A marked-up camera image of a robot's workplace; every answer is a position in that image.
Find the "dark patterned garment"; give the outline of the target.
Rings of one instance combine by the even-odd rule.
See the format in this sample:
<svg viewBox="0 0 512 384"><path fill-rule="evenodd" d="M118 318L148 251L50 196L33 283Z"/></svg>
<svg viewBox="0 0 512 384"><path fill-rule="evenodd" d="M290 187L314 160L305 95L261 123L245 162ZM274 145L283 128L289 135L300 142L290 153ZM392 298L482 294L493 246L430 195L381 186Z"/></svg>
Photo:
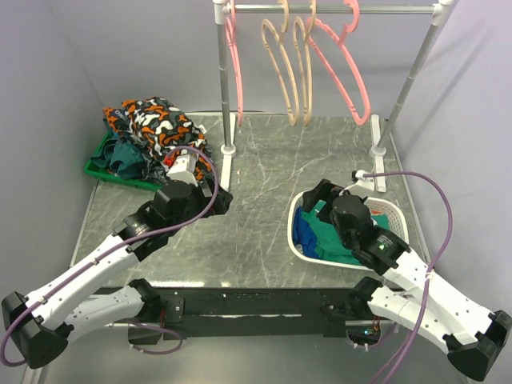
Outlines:
<svg viewBox="0 0 512 384"><path fill-rule="evenodd" d="M168 182L167 170L163 164L154 159L145 158L142 166L142 180L158 186Z"/></svg>

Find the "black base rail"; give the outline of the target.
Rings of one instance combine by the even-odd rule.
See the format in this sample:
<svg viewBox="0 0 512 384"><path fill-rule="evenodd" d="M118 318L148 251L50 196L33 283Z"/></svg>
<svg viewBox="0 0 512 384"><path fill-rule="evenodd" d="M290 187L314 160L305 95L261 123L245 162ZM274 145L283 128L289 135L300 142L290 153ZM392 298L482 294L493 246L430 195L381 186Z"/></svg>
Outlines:
<svg viewBox="0 0 512 384"><path fill-rule="evenodd" d="M349 326L389 323L347 288L158 288L138 319L184 338L320 334L343 338Z"/></svg>

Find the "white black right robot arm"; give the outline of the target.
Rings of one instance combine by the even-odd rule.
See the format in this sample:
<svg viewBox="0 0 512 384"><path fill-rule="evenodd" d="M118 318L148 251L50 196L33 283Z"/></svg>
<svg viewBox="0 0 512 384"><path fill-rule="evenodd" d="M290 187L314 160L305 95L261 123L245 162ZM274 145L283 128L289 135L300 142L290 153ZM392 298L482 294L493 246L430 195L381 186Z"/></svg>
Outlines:
<svg viewBox="0 0 512 384"><path fill-rule="evenodd" d="M471 300L433 270L407 243L406 221L392 202L372 198L359 186L326 179L298 194L291 205L314 214L357 260L356 270L374 271L399 286L364 277L345 308L365 319L388 318L435 344L459 372L482 382L506 345L511 316Z"/></svg>

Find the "green plastic tray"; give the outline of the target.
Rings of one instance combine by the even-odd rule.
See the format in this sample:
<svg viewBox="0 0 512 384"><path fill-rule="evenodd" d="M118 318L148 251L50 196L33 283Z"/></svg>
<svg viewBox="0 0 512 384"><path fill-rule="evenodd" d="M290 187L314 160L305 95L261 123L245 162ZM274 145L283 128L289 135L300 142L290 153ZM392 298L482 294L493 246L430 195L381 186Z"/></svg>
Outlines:
<svg viewBox="0 0 512 384"><path fill-rule="evenodd" d="M107 128L84 172L104 182L149 191L168 181L163 166L152 159L143 144L121 137L111 128Z"/></svg>

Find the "green jersey garment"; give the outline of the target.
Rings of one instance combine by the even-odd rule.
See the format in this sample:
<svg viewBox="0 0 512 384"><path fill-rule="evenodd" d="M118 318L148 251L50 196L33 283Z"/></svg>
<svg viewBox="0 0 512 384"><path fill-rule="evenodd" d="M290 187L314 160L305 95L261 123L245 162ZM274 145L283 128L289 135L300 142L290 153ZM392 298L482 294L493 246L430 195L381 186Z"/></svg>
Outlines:
<svg viewBox="0 0 512 384"><path fill-rule="evenodd" d="M325 201L320 200L311 212L304 212L303 210L300 212L301 220L308 225L316 238L312 251L307 251L306 247L303 247L304 254L309 253L312 258L328 262L361 266L362 264L352 255L351 251L341 243L333 225L323 222L317 217L325 204Z"/></svg>

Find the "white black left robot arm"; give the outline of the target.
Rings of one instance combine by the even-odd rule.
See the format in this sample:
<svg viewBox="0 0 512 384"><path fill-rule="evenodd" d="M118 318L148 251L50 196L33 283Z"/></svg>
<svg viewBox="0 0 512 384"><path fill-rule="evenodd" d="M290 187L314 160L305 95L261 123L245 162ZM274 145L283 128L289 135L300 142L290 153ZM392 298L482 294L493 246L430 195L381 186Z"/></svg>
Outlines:
<svg viewBox="0 0 512 384"><path fill-rule="evenodd" d="M13 292L2 300L6 336L32 369L56 359L68 345L89 332L120 320L150 321L163 309L161 297L140 278L92 299L114 274L163 248L181 228L209 216L225 214L233 196L209 180L203 186L172 181L109 234L83 260L52 282L28 294Z"/></svg>

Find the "silver white clothes rack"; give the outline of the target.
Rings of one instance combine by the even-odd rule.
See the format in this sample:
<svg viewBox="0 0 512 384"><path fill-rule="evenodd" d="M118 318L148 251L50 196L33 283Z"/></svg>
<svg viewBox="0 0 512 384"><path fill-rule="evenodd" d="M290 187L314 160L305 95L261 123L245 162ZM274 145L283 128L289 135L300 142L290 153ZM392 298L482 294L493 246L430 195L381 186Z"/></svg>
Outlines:
<svg viewBox="0 0 512 384"><path fill-rule="evenodd" d="M334 83L344 98L347 106L350 109L354 121L359 125L366 123L370 124L372 147L370 148L370 155L374 159L374 170L377 175L374 179L375 189L379 193L386 192L386 177L384 175L385 166L384 158L386 156L386 140L390 138L391 132L395 126L398 116L403 108L406 98L414 84L419 71L434 44L434 37L436 31L444 23L448 17L449 9L452 6L451 0L437 1L431 6L360 6L356 1L345 1L341 5L319 5L317 4L317 15L314 21L314 27L320 26L321 22L318 19L318 14L350 14L352 17L351 22L344 24L342 32L333 36L338 48L343 53L349 68L354 75L354 79L360 90L364 105L364 114L358 115L350 96L342 85L338 77L334 77ZM275 32L274 36L277 39L282 39L289 26L289 18L291 14L309 14L310 4L308 5L291 5L286 1L280 1L277 5L235 5L235 13L254 13L254 14L268 14L268 13L281 13L284 16L282 27L280 31ZM372 114L370 100L366 90L366 86L362 76L350 55L345 45L345 40L348 34L356 31L359 19L362 14L428 14L432 17L430 27L423 40L420 50L416 59L410 69L398 99L392 109L390 118L386 124L380 124L379 116ZM230 186L230 175L232 169L233 159L236 155L236 147L234 144L235 127L237 125L237 91L234 78L234 70L230 49L226 40L226 18L230 16L230 6L228 1L214 2L214 18L217 26L218 35L218 64L220 73L220 91L222 103L222 124L224 133L224 143L221 146L223 154L222 172L220 184L224 189Z"/></svg>

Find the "orange camouflage shorts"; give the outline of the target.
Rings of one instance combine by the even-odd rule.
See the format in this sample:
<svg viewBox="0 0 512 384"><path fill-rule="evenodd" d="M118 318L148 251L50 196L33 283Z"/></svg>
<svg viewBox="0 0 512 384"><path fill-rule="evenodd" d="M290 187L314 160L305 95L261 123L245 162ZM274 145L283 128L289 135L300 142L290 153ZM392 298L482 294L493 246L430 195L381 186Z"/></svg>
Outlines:
<svg viewBox="0 0 512 384"><path fill-rule="evenodd" d="M143 144L152 159L163 164L167 172L177 156L185 153L173 153L177 146L195 147L212 156L204 129L165 98L125 100L119 108L105 107L103 114L107 128Z"/></svg>

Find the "white plastic laundry basket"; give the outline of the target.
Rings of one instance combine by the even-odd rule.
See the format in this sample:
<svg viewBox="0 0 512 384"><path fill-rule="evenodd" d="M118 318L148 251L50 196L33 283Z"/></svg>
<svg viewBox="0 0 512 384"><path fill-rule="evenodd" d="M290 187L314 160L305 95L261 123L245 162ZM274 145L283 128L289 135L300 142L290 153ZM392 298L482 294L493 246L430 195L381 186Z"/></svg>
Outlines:
<svg viewBox="0 0 512 384"><path fill-rule="evenodd" d="M393 203L388 202L380 198L368 198L365 204L370 209L371 218L374 224L379 225L387 230L391 230L393 233L398 235L405 242L409 241L409 235L407 230L407 224L402 211ZM302 194L298 194L294 197L290 205L290 211L288 214L287 221L287 242L292 253L305 262L311 262L324 266L333 266L338 268L347 268L352 270L364 270L367 268L364 266L355 266L348 264L341 264L336 262L328 262L321 259L308 258L302 253L302 248L296 246L292 240L292 229L294 220L298 218L302 210Z"/></svg>

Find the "beige hanger right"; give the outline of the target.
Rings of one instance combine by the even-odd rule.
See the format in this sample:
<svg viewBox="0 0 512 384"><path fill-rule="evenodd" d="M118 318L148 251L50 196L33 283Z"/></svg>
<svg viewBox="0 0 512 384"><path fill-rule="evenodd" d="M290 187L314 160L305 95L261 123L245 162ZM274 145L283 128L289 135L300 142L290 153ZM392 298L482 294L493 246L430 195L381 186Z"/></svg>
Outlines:
<svg viewBox="0 0 512 384"><path fill-rule="evenodd" d="M303 125L308 126L312 117L313 109L313 75L309 49L309 38L314 27L317 15L317 1L310 0L311 20L304 23L301 17L297 16L293 24L294 48L298 58L299 71L302 83L303 97Z"/></svg>

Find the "blue garment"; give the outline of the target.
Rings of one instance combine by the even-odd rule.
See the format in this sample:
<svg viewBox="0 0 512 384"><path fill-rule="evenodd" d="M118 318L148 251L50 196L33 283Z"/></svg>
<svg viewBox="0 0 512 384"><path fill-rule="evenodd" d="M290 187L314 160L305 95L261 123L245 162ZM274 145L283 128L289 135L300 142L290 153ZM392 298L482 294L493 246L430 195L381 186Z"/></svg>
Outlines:
<svg viewBox="0 0 512 384"><path fill-rule="evenodd" d="M302 253L313 259L319 259L317 248L317 236L310 228L309 223L301 216L294 220L292 229L292 240L296 246L302 248Z"/></svg>

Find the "teal garment in tray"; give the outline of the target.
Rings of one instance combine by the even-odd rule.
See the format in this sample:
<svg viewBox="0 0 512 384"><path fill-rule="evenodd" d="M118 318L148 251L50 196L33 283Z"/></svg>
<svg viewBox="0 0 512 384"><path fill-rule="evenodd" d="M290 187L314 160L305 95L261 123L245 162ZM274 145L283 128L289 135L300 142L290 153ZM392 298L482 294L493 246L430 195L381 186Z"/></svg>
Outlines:
<svg viewBox="0 0 512 384"><path fill-rule="evenodd" d="M90 158L96 167L117 175L122 180L141 179L144 159L136 146L116 138L105 140Z"/></svg>

